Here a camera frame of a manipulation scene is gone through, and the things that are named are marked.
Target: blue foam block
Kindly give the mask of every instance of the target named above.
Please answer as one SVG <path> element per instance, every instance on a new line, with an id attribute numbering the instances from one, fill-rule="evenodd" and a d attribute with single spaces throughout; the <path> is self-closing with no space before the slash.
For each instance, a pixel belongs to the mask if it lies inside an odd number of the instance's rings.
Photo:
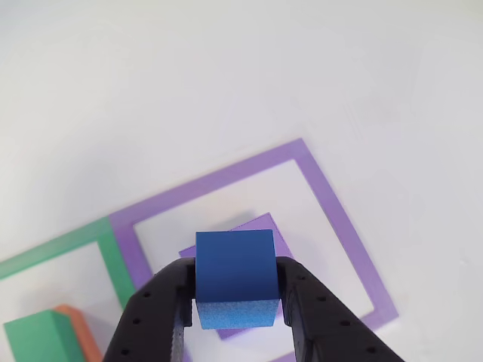
<path id="1" fill-rule="evenodd" d="M 278 298 L 272 230 L 196 233 L 196 304 L 203 329 L 272 326 Z"/>

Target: foam block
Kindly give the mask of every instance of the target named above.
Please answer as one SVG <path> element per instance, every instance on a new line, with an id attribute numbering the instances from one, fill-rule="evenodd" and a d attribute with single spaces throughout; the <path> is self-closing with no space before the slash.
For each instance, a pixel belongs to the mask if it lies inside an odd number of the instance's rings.
<path id="1" fill-rule="evenodd" d="M 196 305 L 203 329 L 272 326 L 278 298 L 272 230 L 196 233 Z"/>
<path id="2" fill-rule="evenodd" d="M 5 324 L 16 362 L 85 362 L 69 317 L 41 311 Z"/>
<path id="3" fill-rule="evenodd" d="M 62 313 L 70 318 L 78 343 L 84 353 L 86 362 L 102 362 L 103 355 L 100 353 L 99 346 L 92 336 L 91 330 L 84 319 L 82 312 L 70 305 L 59 305 L 54 308 L 55 311 Z"/>

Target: white background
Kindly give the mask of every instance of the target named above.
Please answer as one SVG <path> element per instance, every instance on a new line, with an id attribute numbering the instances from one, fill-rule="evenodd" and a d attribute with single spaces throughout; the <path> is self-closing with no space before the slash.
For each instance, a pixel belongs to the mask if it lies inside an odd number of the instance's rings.
<path id="1" fill-rule="evenodd" d="M 482 17 L 479 0 L 0 0 L 0 259 L 304 137 L 401 313 L 383 339 L 479 360 Z"/>

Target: green square outline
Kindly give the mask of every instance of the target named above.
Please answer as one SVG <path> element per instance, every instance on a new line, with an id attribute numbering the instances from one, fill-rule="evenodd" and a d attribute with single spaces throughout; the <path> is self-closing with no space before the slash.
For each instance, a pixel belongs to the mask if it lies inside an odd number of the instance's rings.
<path id="1" fill-rule="evenodd" d="M 118 248 L 108 217 L 103 217 L 0 262 L 0 281 L 92 242 L 97 242 L 114 291 L 124 310 L 136 289 Z"/>

